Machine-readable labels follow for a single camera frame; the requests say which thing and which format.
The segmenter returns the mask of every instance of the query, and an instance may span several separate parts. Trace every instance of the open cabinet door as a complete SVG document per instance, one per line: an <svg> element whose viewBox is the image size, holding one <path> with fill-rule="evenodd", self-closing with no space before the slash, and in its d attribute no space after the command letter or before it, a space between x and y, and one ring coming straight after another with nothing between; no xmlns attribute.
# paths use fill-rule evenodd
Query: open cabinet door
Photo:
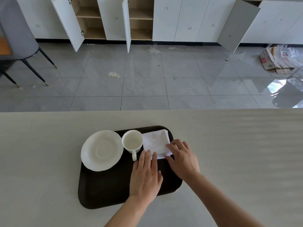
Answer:
<svg viewBox="0 0 303 227"><path fill-rule="evenodd" d="M66 34L77 52L84 41L84 37L70 1L51 0Z"/></svg>
<svg viewBox="0 0 303 227"><path fill-rule="evenodd" d="M237 0L217 42L234 53L260 10L257 6Z"/></svg>
<svg viewBox="0 0 303 227"><path fill-rule="evenodd" d="M123 0L122 9L123 9L123 18L124 18L124 27L125 27L125 35L126 35L127 52L129 53L129 48L131 47L131 25L130 25L130 22L129 22L128 0Z"/></svg>

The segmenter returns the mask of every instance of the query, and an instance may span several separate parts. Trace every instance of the finger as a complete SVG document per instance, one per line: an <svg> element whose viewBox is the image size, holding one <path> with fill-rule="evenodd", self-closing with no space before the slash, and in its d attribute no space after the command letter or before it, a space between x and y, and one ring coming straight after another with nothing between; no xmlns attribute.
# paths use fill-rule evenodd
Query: finger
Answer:
<svg viewBox="0 0 303 227"><path fill-rule="evenodd" d="M165 156L165 159L169 162L170 167L172 167L172 165L174 164L174 160L172 159L171 156Z"/></svg>
<svg viewBox="0 0 303 227"><path fill-rule="evenodd" d="M139 161L135 161L134 165L133 165L133 171L132 171L132 173L134 173L138 169L138 165L139 165Z"/></svg>
<svg viewBox="0 0 303 227"><path fill-rule="evenodd" d="M151 169L151 158L152 158L151 150L147 150L145 154L144 168Z"/></svg>
<svg viewBox="0 0 303 227"><path fill-rule="evenodd" d="M183 145L185 146L185 148L187 149L187 150L189 150L189 146L188 146L188 144L187 144L187 142L182 142L183 143Z"/></svg>
<svg viewBox="0 0 303 227"><path fill-rule="evenodd" d="M157 162L157 153L154 152L152 154L152 161L151 161L151 171L156 173L158 170L158 162Z"/></svg>
<svg viewBox="0 0 303 227"><path fill-rule="evenodd" d="M179 150L184 150L185 148L185 146L183 145L180 139L173 140L172 145L176 145L179 148Z"/></svg>
<svg viewBox="0 0 303 227"><path fill-rule="evenodd" d="M163 176L161 174L161 171L158 171L158 186L161 187L161 184L163 182Z"/></svg>
<svg viewBox="0 0 303 227"><path fill-rule="evenodd" d="M179 154L179 151L180 151L180 150L179 150L175 145L168 143L168 144L166 144L165 146L166 146L174 155L178 155L178 154Z"/></svg>
<svg viewBox="0 0 303 227"><path fill-rule="evenodd" d="M139 166L138 168L142 169L144 167L145 162L145 150L142 150L140 157L139 157Z"/></svg>

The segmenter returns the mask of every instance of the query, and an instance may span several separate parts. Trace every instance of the black serving tray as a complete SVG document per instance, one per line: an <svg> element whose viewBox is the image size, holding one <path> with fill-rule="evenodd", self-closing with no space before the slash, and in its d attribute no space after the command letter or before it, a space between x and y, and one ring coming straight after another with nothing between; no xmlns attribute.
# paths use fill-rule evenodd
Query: black serving tray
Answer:
<svg viewBox="0 0 303 227"><path fill-rule="evenodd" d="M122 137L129 130L137 130L143 134L162 129L168 131L169 140L172 141L174 139L172 133L163 126L149 126L116 132ZM139 159L142 150L143 147L137 153L137 159ZM98 209L124 203L129 197L129 182L133 164L131 153L125 149L120 160L108 170L92 171L82 163L78 188L80 203L88 209ZM163 175L163 182L158 195L175 192L181 186L182 180L171 170L166 159L158 159L158 170Z"/></svg>

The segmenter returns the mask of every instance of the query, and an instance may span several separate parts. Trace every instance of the cup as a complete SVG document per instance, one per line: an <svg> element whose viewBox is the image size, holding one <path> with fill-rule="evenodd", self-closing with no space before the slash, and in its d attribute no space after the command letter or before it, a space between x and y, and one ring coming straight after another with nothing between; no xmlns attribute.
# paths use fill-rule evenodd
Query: cup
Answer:
<svg viewBox="0 0 303 227"><path fill-rule="evenodd" d="M137 160L137 152L143 145L143 135L137 130L127 131L122 136L122 145L130 153L134 161Z"/></svg>

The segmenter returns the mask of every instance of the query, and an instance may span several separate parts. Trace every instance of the person's left hand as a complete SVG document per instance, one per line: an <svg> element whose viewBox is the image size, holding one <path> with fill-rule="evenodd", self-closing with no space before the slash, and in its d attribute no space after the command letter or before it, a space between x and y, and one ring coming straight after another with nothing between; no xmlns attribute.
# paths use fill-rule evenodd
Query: person's left hand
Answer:
<svg viewBox="0 0 303 227"><path fill-rule="evenodd" d="M147 207L157 196L163 177L157 171L157 153L154 152L151 160L151 151L142 151L139 161L134 162L129 185L129 196L138 199Z"/></svg>

